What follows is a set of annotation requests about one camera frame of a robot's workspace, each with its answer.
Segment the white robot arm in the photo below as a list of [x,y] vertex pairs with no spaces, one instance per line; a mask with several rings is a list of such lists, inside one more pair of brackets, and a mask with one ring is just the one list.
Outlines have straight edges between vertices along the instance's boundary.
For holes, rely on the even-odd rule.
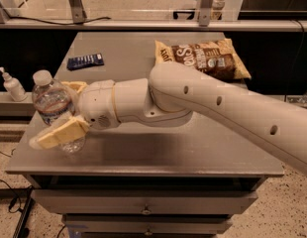
[[61,115],[29,141],[50,149],[90,129],[137,122],[178,126],[194,112],[242,135],[307,176],[307,109],[225,83],[182,63],[156,64],[148,78],[97,81],[78,97],[79,114]]

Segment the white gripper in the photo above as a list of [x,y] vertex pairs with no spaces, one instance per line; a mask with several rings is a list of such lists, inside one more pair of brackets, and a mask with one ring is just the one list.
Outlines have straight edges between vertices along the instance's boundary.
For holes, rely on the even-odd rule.
[[113,80],[97,81],[88,86],[85,81],[63,81],[62,84],[77,94],[80,93],[78,108],[81,116],[58,118],[29,141],[33,149],[51,149],[80,139],[89,131],[89,124],[95,130],[116,128],[120,125],[114,111]]

